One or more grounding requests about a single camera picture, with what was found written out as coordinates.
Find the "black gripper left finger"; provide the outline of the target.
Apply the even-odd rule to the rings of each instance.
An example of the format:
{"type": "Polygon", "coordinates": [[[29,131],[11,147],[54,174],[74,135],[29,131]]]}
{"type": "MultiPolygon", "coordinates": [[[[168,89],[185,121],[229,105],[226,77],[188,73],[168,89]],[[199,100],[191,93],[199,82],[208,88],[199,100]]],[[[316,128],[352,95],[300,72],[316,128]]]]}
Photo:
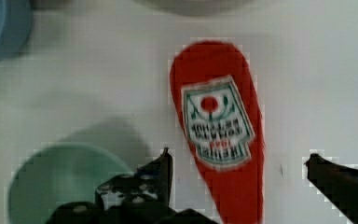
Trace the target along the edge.
{"type": "Polygon", "coordinates": [[[172,189],[173,164],[169,149],[135,173],[115,175],[102,183],[94,193],[95,203],[103,210],[121,206],[125,201],[143,198],[168,206],[172,189]]]}

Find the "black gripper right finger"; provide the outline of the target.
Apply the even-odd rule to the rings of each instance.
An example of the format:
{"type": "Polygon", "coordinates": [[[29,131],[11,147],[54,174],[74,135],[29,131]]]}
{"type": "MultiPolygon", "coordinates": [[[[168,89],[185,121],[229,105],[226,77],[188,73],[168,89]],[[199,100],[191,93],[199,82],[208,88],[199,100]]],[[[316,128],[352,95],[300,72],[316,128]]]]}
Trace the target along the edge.
{"type": "Polygon", "coordinates": [[[305,162],[307,179],[347,219],[358,224],[358,169],[333,163],[317,153],[305,162]]]}

